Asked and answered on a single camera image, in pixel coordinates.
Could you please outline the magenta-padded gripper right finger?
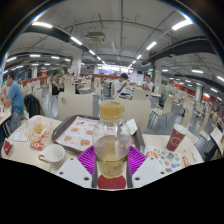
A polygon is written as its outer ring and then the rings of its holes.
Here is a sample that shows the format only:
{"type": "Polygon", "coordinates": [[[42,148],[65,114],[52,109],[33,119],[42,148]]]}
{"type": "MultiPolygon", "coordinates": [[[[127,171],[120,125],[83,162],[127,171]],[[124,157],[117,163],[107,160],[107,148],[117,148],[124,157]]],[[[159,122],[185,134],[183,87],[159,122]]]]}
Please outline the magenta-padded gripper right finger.
{"type": "Polygon", "coordinates": [[[126,169],[128,188],[140,188],[167,175],[158,159],[151,159],[133,146],[130,147],[126,169]]]}

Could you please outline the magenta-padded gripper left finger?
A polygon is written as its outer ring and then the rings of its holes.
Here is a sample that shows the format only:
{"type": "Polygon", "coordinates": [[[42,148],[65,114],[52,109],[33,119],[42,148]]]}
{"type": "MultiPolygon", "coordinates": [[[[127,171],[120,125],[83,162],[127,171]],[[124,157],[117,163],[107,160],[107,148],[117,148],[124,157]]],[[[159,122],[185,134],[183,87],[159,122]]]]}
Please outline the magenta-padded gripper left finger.
{"type": "Polygon", "coordinates": [[[69,157],[56,175],[84,188],[96,188],[98,171],[94,147],[90,146],[77,157],[69,157]]]}

